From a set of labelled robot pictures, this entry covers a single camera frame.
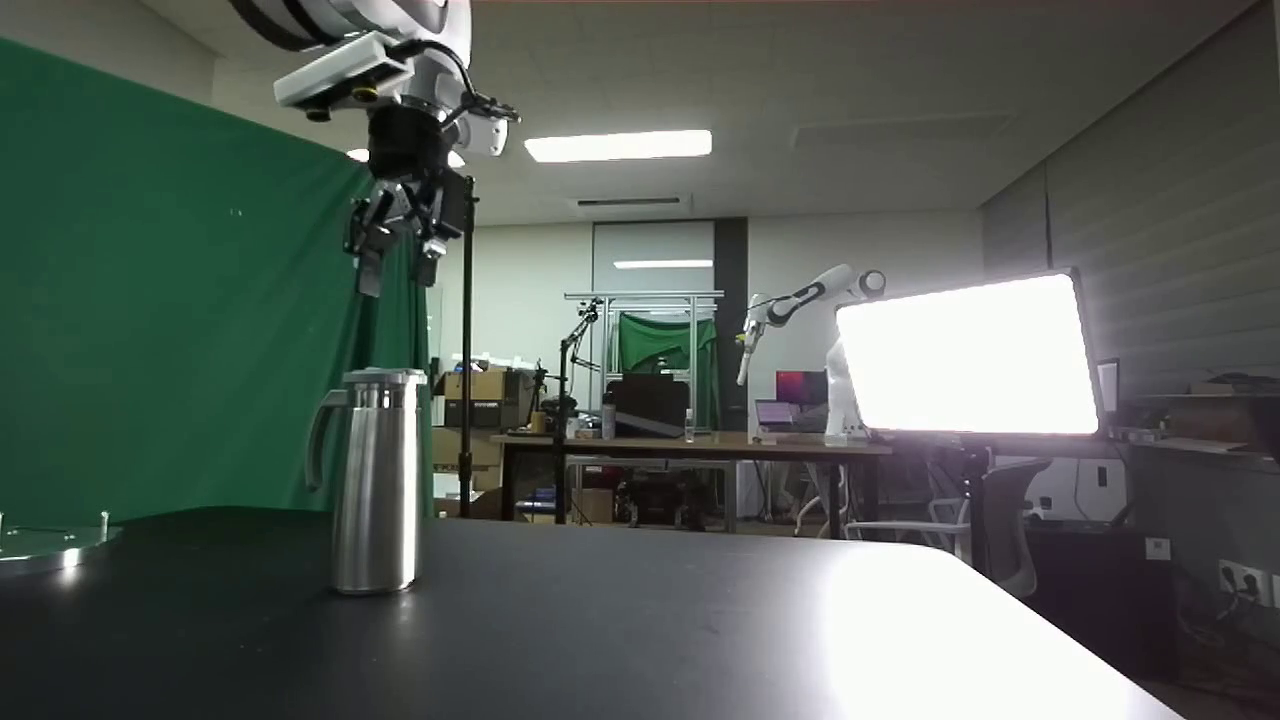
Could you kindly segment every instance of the black tabletop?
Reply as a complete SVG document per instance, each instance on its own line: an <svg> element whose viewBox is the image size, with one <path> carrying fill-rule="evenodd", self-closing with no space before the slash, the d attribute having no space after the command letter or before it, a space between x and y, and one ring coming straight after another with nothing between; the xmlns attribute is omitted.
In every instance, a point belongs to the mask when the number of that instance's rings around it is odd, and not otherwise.
<svg viewBox="0 0 1280 720"><path fill-rule="evenodd" d="M451 518L424 526L411 592L343 598L323 543L312 513L176 513L81 577L0 581L0 715L920 715L912 687L977 676L956 658L983 648L953 643L1010 611L1001 654L1051 648L1071 673L1049 678L1104 687L1104 715L1165 715L939 552ZM929 618L929 581L971 592ZM936 635L956 611L971 628ZM1051 673L1035 653L1012 666ZM983 694L953 692L950 715L1003 715Z"/></svg>

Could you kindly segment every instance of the desk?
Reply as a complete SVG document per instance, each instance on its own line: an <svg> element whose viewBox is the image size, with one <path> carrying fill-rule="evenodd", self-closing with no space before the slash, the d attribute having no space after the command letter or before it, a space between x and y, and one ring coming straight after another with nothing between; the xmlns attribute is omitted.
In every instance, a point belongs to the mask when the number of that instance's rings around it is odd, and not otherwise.
<svg viewBox="0 0 1280 720"><path fill-rule="evenodd" d="M506 447L506 518L518 517L518 454L553 454L558 444L548 435L499 435ZM823 435L783 435L783 439L755 439L750 432L718 432L692 439L665 439L665 435L616 435L616 439L565 439L565 454L660 454L660 460L798 460L798 465L860 465L864 488L864 517L878 517L878 460L892 454L892 447L878 444L836 444ZM570 488L558 484L558 525L565 525ZM842 532L842 517L827 503L827 532Z"/></svg>
<svg viewBox="0 0 1280 720"><path fill-rule="evenodd" d="M437 518L411 592L335 598L323 543L315 513L176 513L81 581L0 581L0 713L1177 715L929 548Z"/></svg>

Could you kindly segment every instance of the stainless steel jug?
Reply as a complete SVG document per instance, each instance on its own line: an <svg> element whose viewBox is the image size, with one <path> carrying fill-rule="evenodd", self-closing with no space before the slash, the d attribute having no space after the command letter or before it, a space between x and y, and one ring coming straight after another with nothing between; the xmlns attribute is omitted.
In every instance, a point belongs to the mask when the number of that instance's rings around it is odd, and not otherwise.
<svg viewBox="0 0 1280 720"><path fill-rule="evenodd" d="M343 596L402 592L418 581L419 416L418 369L362 369L332 388L307 429L307 488L315 493L329 425L347 416L332 488L332 588Z"/></svg>

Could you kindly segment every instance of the ceiling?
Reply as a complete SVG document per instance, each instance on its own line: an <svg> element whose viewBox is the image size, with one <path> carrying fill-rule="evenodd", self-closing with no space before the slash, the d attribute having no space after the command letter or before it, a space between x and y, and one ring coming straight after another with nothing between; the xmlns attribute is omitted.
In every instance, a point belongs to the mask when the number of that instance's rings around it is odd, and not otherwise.
<svg viewBox="0 0 1280 720"><path fill-rule="evenodd" d="M268 86L303 62L230 0L140 0L220 54L213 103L354 149ZM473 80L518 103L479 223L981 209L1252 0L475 0ZM535 167L526 137L692 126L712 159ZM576 199L681 196L581 210Z"/></svg>

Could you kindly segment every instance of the jug handle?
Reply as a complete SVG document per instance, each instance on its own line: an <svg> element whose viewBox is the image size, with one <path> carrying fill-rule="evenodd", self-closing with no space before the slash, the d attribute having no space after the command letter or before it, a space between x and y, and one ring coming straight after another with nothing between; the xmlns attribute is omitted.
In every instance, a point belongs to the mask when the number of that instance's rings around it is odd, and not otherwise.
<svg viewBox="0 0 1280 720"><path fill-rule="evenodd" d="M315 493L319 488L319 439L329 432L329 418L335 408L347 404L347 388L332 388L323 390L323 400L312 412L312 429L307 429L307 470L303 470L303 488Z"/></svg>

